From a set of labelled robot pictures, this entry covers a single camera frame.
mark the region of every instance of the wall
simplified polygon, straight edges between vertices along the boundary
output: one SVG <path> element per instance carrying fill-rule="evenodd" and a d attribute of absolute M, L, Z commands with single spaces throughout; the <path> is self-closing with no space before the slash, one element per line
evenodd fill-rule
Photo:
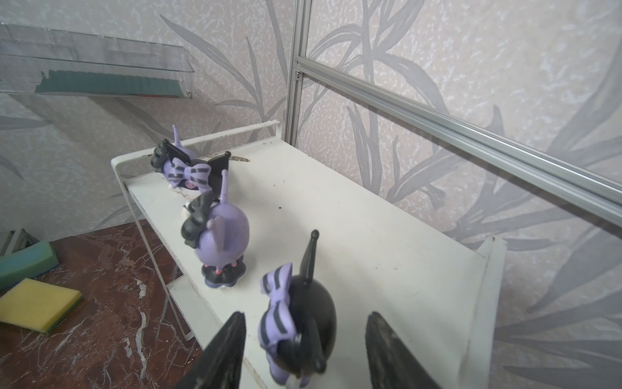
<path fill-rule="evenodd" d="M 307 55 L 622 182 L 622 4 L 313 2 Z M 490 388 L 622 382 L 622 230 L 304 80 L 297 146 L 471 248 L 508 242 Z"/>
<path fill-rule="evenodd" d="M 195 70 L 191 100 L 0 95 L 0 231 L 54 240 L 130 221 L 113 157 L 171 138 L 173 124 L 191 138 L 282 120 L 292 13 L 288 0 L 0 3 L 0 22 L 182 45 Z"/>

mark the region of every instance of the purple striped bow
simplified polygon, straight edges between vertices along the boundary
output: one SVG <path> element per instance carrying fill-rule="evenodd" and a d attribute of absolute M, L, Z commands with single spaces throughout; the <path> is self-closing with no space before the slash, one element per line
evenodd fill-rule
<path fill-rule="evenodd" d="M 289 284 L 292 263 L 286 263 L 261 278 L 261 292 L 270 297 L 270 307 L 259 323 L 259 344 L 275 356 L 276 345 L 296 337 L 296 326 L 289 313 Z"/>
<path fill-rule="evenodd" d="M 211 166 L 208 164 L 195 164 L 194 166 L 186 165 L 181 159 L 173 158 L 170 162 L 170 169 L 166 169 L 166 179 L 173 188 L 186 180 L 186 185 L 192 184 L 198 187 L 199 192 L 204 193 L 211 190 L 208 184 L 210 178 Z"/>

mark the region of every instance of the blue-green sponge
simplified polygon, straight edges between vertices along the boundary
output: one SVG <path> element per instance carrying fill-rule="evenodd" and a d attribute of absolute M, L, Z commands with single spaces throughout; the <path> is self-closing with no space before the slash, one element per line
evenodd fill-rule
<path fill-rule="evenodd" d="M 50 242 L 40 241 L 13 254 L 0 256 L 0 290 L 58 266 Z"/>

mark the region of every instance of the brown marble surface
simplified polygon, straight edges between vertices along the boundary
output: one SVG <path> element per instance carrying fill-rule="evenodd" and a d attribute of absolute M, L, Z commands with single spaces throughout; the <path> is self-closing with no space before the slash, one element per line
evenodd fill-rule
<path fill-rule="evenodd" d="M 179 276 L 177 267 L 143 225 L 170 282 Z M 174 386 L 200 348 L 195 339 L 184 340 L 136 226 L 64 238 L 52 246 L 60 266 L 37 279 L 77 289 L 84 298 L 51 334 L 0 323 L 0 387 Z"/>

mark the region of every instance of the purple toy figurine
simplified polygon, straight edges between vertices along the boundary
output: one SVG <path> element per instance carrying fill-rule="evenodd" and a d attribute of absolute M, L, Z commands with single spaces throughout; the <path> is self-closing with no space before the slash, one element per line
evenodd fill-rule
<path fill-rule="evenodd" d="M 203 262 L 205 284 L 210 288 L 232 287 L 246 272 L 243 262 L 248 246 L 249 224 L 242 210 L 228 202 L 228 171 L 222 170 L 220 202 L 212 190 L 188 205 L 190 217 L 182 225 L 185 243 Z"/>
<path fill-rule="evenodd" d="M 168 139 L 155 148 L 151 166 L 162 173 L 172 188 L 198 190 L 200 193 L 214 190 L 220 193 L 220 172 L 229 166 L 230 152 L 209 161 L 197 159 L 192 150 L 182 146 L 177 127 L 173 126 L 175 144 Z"/>
<path fill-rule="evenodd" d="M 286 263 L 261 279 L 261 292 L 270 306 L 259 323 L 259 343 L 266 350 L 272 379 L 285 385 L 291 374 L 306 387 L 314 373 L 326 370 L 337 333 L 337 313 L 330 294 L 313 279 L 315 247 L 320 233 L 314 230 L 300 264 L 292 277 Z"/>

